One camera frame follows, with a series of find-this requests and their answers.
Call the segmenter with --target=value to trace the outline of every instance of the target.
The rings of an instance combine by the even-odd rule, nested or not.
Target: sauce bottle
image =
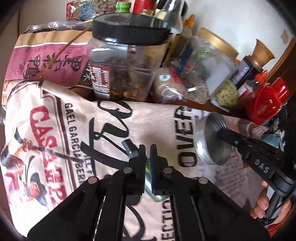
[[[249,104],[257,95],[260,86],[264,84],[265,77],[268,71],[264,70],[262,73],[257,74],[255,79],[246,80],[245,83],[238,89],[239,98],[237,100],[236,108],[241,109]]]
[[[195,15],[191,14],[190,18],[185,20],[183,30],[181,32],[179,42],[175,47],[175,51],[172,57],[179,58],[187,44],[187,42],[192,38],[192,27],[194,26]]]

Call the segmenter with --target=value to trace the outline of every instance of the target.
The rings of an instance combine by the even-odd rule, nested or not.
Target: red cap
[[[283,103],[290,95],[288,86],[281,77],[277,78],[276,81],[273,82],[272,88],[274,92],[277,94],[277,97],[281,103]]]
[[[262,73],[257,74],[255,76],[255,79],[259,82],[260,85],[263,85],[264,84],[264,82],[265,82],[265,79],[264,78],[267,76],[267,73],[268,73],[268,71],[267,70],[264,70]]]

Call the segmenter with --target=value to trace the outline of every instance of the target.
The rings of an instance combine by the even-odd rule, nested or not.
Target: human hand
[[[262,186],[267,187],[268,186],[267,182],[263,181]],[[263,218],[265,215],[265,210],[269,206],[269,201],[268,201],[268,197],[266,196],[266,192],[267,192],[267,188],[262,190],[262,192],[258,197],[255,207],[251,211],[251,217],[254,219]],[[283,221],[283,219],[287,216],[290,209],[291,209],[291,200],[289,199],[281,206],[281,211],[278,217],[276,218],[276,220],[272,224],[277,224]]]

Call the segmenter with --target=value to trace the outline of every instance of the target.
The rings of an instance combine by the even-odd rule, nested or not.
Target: glass jar
[[[95,18],[88,43],[95,95],[145,101],[169,33],[165,22],[150,16],[120,13]]]

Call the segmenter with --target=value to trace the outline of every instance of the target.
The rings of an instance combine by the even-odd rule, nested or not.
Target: green bottle cap
[[[117,2],[115,12],[123,12],[123,13],[129,12],[130,8],[131,8],[130,2]]]

